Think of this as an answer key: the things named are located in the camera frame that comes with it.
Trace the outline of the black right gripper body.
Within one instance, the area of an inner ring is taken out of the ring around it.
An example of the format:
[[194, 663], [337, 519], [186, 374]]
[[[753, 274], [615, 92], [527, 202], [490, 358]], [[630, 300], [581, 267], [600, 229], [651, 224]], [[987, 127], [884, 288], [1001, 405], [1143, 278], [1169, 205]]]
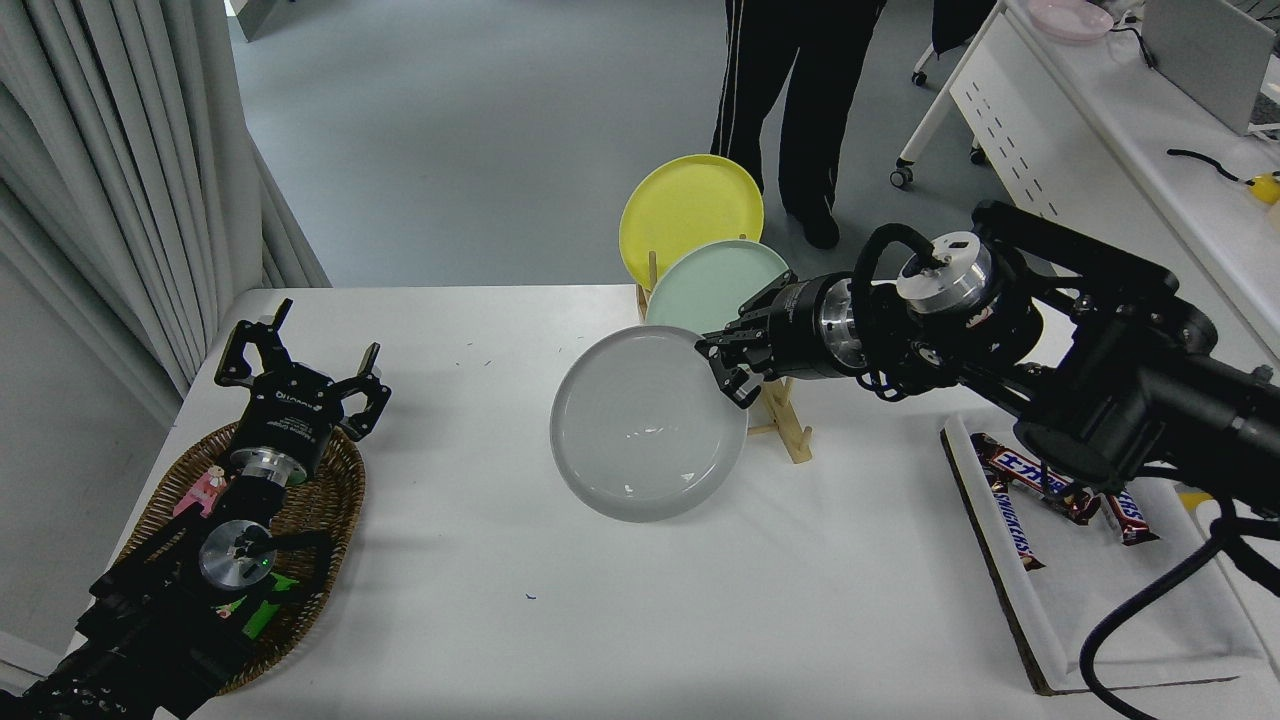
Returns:
[[823, 293], [815, 278], [785, 286], [771, 301], [765, 316], [769, 357], [762, 372], [768, 379], [827, 377], [826, 342], [815, 319]]

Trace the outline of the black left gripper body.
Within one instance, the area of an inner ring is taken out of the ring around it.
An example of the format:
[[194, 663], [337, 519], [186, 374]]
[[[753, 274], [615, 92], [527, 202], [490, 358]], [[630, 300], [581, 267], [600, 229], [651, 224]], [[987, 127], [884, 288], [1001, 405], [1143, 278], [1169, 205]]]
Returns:
[[332, 378], [306, 365], [260, 373], [250, 387], [250, 404], [232, 437], [232, 451], [269, 450], [314, 471], [343, 418], [333, 384]]

